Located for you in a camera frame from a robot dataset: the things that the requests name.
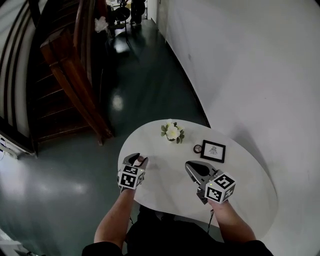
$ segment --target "white flower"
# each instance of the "white flower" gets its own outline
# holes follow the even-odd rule
[[[165,134],[169,140],[176,140],[180,136],[180,131],[177,127],[171,125]]]

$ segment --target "person's arm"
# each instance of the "person's arm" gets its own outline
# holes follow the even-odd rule
[[[125,189],[111,210],[100,222],[94,236],[94,242],[110,242],[120,249],[126,238],[130,213],[134,204],[135,190]]]
[[[231,204],[222,204],[208,200],[218,221],[222,238],[225,242],[245,243],[256,240],[256,236],[247,223],[236,213]]]

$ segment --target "wooden staircase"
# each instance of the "wooden staircase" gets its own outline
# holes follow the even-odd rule
[[[37,143],[46,140],[91,129],[97,133],[100,144],[103,139],[112,137],[111,131],[105,125],[108,124],[108,127],[110,127],[108,121],[102,122],[102,127],[99,126],[101,122],[100,124],[99,121],[96,122],[97,119],[95,116],[97,115],[99,115],[99,118],[101,116],[102,119],[107,120],[103,117],[99,106],[94,106],[94,109],[98,109],[97,112],[94,113],[95,116],[88,117],[88,115],[83,115],[83,111],[81,112],[80,108],[76,106],[82,104],[86,99],[83,99],[83,97],[74,99],[70,98],[70,94],[69,96],[66,94],[60,84],[61,82],[59,83],[57,80],[57,75],[53,73],[53,67],[56,66],[56,63],[52,62],[50,66],[48,60],[44,58],[43,50],[41,51],[42,44],[45,44],[48,39],[52,41],[50,38],[54,35],[59,37],[60,34],[64,32],[73,38],[75,28],[78,26],[77,29],[81,29],[77,22],[83,19],[80,17],[83,12],[81,8],[87,8],[86,4],[91,5],[90,0],[48,0],[40,17],[38,27],[36,28],[30,50],[26,88],[28,122],[35,147],[37,147]],[[90,63],[84,65],[83,70],[84,73],[88,74],[87,83],[90,83],[92,81],[90,77]],[[63,75],[61,76],[65,76],[66,81],[69,81],[67,77],[68,74],[64,71],[62,73]],[[69,86],[70,88],[75,88],[72,82],[70,82]],[[97,103],[95,99],[91,99],[91,101],[94,102],[94,104]]]

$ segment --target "black shirt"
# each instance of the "black shirt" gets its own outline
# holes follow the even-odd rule
[[[261,241],[242,244],[215,241],[202,228],[184,221],[137,221],[126,236],[128,256],[210,255],[272,256]],[[82,256],[121,256],[111,242],[99,242],[83,249]]]

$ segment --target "black picture frame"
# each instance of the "black picture frame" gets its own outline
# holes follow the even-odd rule
[[[222,159],[206,156],[205,155],[206,144],[210,144],[210,145],[214,145],[214,146],[223,148]],[[201,151],[200,158],[211,160],[211,161],[215,161],[215,162],[219,162],[219,163],[223,164],[225,162],[225,156],[226,156],[226,146],[225,145],[218,144],[218,143],[215,143],[215,142],[211,142],[211,141],[208,141],[208,140],[203,140],[202,151]]]

